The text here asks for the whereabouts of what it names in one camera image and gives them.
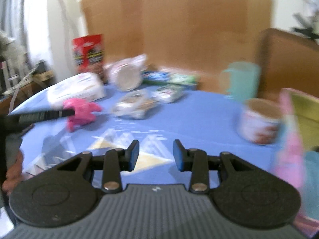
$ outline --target snack package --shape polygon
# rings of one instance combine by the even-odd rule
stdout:
[[[103,37],[90,35],[73,39],[73,55],[78,73],[94,72],[103,83],[107,82],[103,71]]]
[[[143,83],[153,85],[178,84],[190,90],[195,90],[198,84],[195,75],[159,71],[144,71]]]
[[[154,97],[164,103],[173,103],[184,94],[184,88],[179,85],[168,84],[157,88]]]
[[[111,114],[143,119],[146,112],[156,106],[156,101],[148,98],[146,90],[127,93],[111,109]]]

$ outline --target teal cup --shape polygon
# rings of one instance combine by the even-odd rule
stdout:
[[[261,69],[258,65],[249,62],[234,62],[221,72],[220,83],[225,87],[225,73],[229,73],[229,88],[227,98],[243,103],[256,98],[259,86]]]

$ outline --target human hand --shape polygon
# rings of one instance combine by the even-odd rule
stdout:
[[[9,196],[13,189],[22,181],[23,153],[19,151],[16,162],[8,169],[7,179],[2,184],[2,189]]]

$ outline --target red box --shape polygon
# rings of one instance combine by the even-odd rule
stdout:
[[[73,39],[73,55],[78,73],[94,72],[103,83],[107,79],[103,71],[104,45],[103,36],[90,35]]]

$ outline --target pink toy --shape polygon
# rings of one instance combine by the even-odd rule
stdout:
[[[76,125],[82,126],[95,121],[96,116],[92,112],[101,112],[102,110],[98,104],[78,98],[65,100],[63,108],[75,110],[75,115],[68,117],[67,129],[69,132],[73,132]]]

